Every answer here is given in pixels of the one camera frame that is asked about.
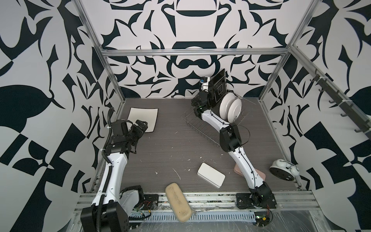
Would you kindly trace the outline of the white square plate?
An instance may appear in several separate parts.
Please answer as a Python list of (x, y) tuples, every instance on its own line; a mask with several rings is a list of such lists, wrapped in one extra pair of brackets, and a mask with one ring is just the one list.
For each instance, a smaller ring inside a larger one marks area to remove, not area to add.
[(137, 120), (147, 122), (146, 133), (151, 133), (155, 130), (157, 122), (158, 108), (134, 108), (130, 109), (128, 120), (136, 124)]

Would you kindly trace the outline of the floral black square plate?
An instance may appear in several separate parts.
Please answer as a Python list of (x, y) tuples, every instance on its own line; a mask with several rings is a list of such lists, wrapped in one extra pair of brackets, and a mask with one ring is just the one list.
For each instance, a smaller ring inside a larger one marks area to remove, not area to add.
[(209, 81), (207, 97), (210, 107), (214, 108), (226, 93), (226, 72), (223, 69)]

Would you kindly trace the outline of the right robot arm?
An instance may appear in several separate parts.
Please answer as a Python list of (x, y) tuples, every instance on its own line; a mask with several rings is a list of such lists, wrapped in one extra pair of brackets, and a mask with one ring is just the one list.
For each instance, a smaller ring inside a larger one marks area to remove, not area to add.
[(223, 151), (227, 152), (240, 168), (250, 190), (250, 200), (243, 201), (240, 209), (261, 207), (266, 209), (276, 208), (276, 199), (268, 184), (258, 174), (248, 159), (244, 149), (238, 126), (227, 123), (212, 111), (208, 93), (199, 92), (192, 100), (195, 116), (208, 123), (219, 132), (219, 142)]

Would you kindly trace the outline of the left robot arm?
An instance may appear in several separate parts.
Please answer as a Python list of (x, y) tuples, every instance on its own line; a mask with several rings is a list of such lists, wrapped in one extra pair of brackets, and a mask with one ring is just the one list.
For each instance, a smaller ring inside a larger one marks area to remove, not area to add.
[(80, 220), (85, 232), (127, 232), (129, 217), (144, 201), (140, 186), (120, 189), (128, 158), (136, 153), (139, 139), (148, 129), (146, 121), (137, 120), (128, 127), (127, 120), (108, 124), (109, 138), (102, 156), (106, 162), (98, 192), (91, 206), (83, 208)]

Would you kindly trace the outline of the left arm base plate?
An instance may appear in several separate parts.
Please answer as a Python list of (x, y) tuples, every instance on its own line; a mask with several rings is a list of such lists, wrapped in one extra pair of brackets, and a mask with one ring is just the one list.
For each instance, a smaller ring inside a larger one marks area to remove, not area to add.
[(144, 199), (139, 201), (138, 208), (143, 211), (157, 208), (159, 202), (158, 194), (145, 194)]

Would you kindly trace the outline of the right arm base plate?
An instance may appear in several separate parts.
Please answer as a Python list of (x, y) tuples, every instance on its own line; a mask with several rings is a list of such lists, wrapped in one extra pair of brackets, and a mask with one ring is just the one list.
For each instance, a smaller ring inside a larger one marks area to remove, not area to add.
[(236, 206), (239, 209), (276, 209), (277, 201), (274, 194), (259, 195), (257, 193), (237, 193)]

